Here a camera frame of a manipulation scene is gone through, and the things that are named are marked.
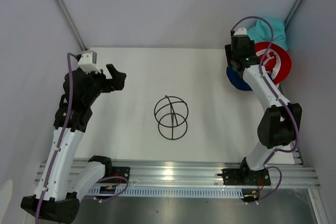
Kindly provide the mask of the blue bucket hat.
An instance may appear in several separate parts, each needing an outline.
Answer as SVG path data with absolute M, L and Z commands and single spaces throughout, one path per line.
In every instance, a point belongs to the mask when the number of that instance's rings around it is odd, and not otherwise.
M 237 72 L 233 70 L 231 66 L 226 68 L 226 75 L 230 81 L 230 83 L 240 91 L 251 91 L 252 88 L 246 83 Z

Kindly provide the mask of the teal bucket hat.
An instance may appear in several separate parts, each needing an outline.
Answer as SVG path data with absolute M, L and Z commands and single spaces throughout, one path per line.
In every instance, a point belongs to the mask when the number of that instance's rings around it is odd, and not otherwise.
M 277 18 L 264 18 L 272 27 L 273 30 L 273 43 L 280 46 L 284 50 L 288 50 L 285 33 L 285 23 Z M 265 42 L 271 40 L 271 30 L 269 26 L 262 20 L 258 19 L 255 26 L 247 30 L 247 35 L 255 42 Z

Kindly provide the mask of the red bucket hat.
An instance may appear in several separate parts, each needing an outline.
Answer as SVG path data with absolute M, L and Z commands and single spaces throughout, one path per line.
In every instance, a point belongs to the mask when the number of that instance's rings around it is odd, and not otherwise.
M 274 84 L 278 86 L 288 77 L 292 61 L 289 54 L 283 48 L 272 44 L 263 59 L 263 66 Z

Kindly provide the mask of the black wire hat stand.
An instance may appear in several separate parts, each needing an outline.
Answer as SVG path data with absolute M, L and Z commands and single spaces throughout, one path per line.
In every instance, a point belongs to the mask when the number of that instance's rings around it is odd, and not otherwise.
M 165 95 L 154 106 L 154 118 L 159 134 L 169 140 L 183 138 L 188 130 L 189 108 L 187 103 L 173 95 Z

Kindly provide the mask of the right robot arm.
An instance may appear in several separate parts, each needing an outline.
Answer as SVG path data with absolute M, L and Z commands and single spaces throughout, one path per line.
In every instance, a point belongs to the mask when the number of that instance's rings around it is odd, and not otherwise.
M 277 89 L 260 58 L 255 43 L 246 34 L 231 33 L 231 43 L 225 46 L 230 81 L 234 85 L 247 84 L 258 98 L 264 114 L 257 128 L 258 143 L 244 157 L 238 169 L 224 169 L 225 185 L 258 186 L 271 184 L 267 163 L 277 152 L 296 142 L 302 108 L 291 103 Z

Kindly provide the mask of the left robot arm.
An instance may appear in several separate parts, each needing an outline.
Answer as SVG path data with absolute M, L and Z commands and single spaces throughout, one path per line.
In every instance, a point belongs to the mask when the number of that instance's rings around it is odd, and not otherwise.
M 73 223 L 80 202 L 94 184 L 110 180 L 129 183 L 127 174 L 116 173 L 111 158 L 99 155 L 88 160 L 85 170 L 76 179 L 69 180 L 75 153 L 92 116 L 92 104 L 100 94 L 124 88 L 127 75 L 112 64 L 106 67 L 110 78 L 102 71 L 86 73 L 81 68 L 65 75 L 46 167 L 34 194 L 23 197 L 20 205 L 35 217 L 36 223 L 41 219 Z

